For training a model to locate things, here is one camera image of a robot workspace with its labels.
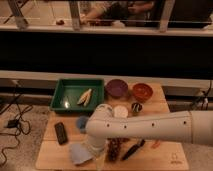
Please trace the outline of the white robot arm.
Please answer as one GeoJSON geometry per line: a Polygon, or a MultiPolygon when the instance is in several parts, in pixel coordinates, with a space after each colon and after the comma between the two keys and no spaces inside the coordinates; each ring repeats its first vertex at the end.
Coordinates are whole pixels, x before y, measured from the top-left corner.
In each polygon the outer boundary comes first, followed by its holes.
{"type": "Polygon", "coordinates": [[[87,121],[85,143],[93,155],[99,156],[108,138],[213,146],[213,111],[178,111],[116,118],[110,105],[100,104],[87,121]]]}

